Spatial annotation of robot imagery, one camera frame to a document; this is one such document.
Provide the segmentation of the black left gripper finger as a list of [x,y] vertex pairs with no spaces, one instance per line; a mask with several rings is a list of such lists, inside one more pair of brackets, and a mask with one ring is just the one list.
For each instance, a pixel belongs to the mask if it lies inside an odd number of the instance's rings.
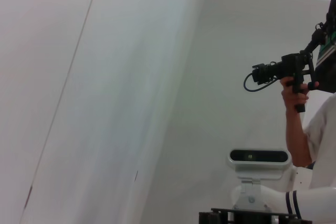
[[266,216],[265,223],[270,224],[312,224],[310,220],[304,220],[297,217],[296,214],[277,213],[270,211],[263,211],[263,215]]
[[199,224],[230,224],[235,223],[231,209],[212,208],[209,212],[199,212]]

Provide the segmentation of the person's hand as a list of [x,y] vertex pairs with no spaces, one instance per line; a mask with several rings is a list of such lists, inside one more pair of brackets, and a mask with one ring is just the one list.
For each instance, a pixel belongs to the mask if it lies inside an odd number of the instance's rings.
[[283,87],[282,98],[287,111],[296,112],[296,105],[305,105],[308,101],[309,88],[306,83],[300,85],[299,92],[294,93],[292,83],[294,77],[284,77],[280,80]]

